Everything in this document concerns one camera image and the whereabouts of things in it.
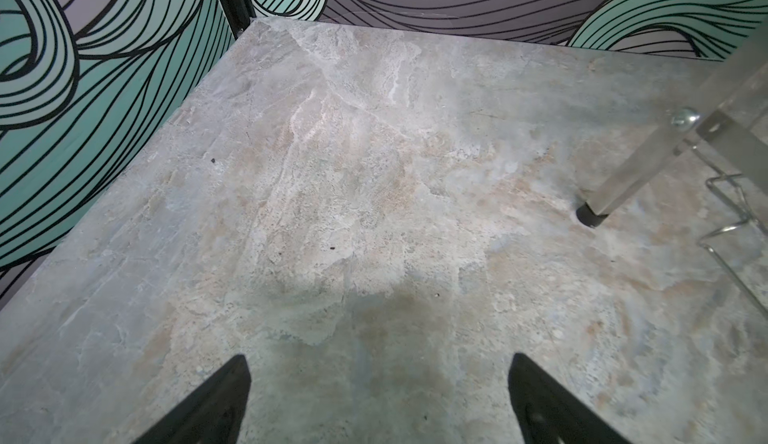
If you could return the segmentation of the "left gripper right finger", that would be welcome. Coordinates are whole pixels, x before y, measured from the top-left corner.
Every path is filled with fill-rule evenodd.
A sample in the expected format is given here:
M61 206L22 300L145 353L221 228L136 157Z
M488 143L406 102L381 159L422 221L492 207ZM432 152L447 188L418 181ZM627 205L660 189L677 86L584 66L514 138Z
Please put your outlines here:
M507 385L526 444L629 443L523 353L513 356Z

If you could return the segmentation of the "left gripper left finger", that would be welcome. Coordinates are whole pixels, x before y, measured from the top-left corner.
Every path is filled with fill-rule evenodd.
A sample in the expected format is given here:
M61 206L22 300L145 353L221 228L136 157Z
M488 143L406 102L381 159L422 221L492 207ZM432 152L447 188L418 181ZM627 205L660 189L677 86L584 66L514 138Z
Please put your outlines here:
M135 443L235 444L250 388L246 357L235 355Z

